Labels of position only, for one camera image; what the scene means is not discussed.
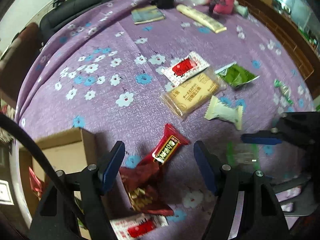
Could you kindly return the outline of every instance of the white snack package with red label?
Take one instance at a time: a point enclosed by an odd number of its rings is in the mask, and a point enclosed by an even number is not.
[[[136,239],[156,228],[168,225],[164,216],[137,214],[127,218],[110,220],[118,240]]]
[[[192,51],[179,63],[163,68],[161,72],[177,87],[209,66],[199,54]]]

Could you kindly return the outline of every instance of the red snack package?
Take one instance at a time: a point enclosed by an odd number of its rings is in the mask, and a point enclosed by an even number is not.
[[[137,166],[156,161],[162,166],[180,145],[188,145],[189,143],[190,141],[180,134],[172,124],[167,123],[164,126],[164,135],[156,148],[144,157]]]

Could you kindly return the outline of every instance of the black cable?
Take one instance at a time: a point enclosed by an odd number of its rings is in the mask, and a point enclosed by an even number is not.
[[[79,207],[76,205],[74,198],[70,197],[69,191],[66,189],[66,186],[59,179],[56,172],[50,165],[48,159],[43,154],[42,150],[38,145],[31,139],[31,137],[22,129],[15,121],[11,120],[6,115],[0,113],[0,127],[5,129],[13,137],[15,137],[36,159],[39,165],[42,167],[44,172],[52,180],[57,190],[60,191],[62,197],[64,198],[65,203],[73,211],[76,217],[86,226],[84,214],[81,212]]]

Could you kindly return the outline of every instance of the transparent plastic bag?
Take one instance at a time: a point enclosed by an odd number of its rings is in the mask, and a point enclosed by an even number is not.
[[[212,95],[226,87],[214,70],[207,68],[171,91],[163,93],[160,98],[180,119],[184,120],[191,112],[208,101]]]

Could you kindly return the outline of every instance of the red candy wrapper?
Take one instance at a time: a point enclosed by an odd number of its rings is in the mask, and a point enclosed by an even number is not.
[[[164,216],[138,214],[132,217],[110,220],[118,240],[135,239],[144,234],[168,225]]]
[[[167,123],[164,136],[134,169],[119,169],[122,183],[133,210],[154,215],[172,216],[173,210],[165,204],[156,189],[161,166],[168,161],[180,145],[190,141],[183,137],[173,125]]]

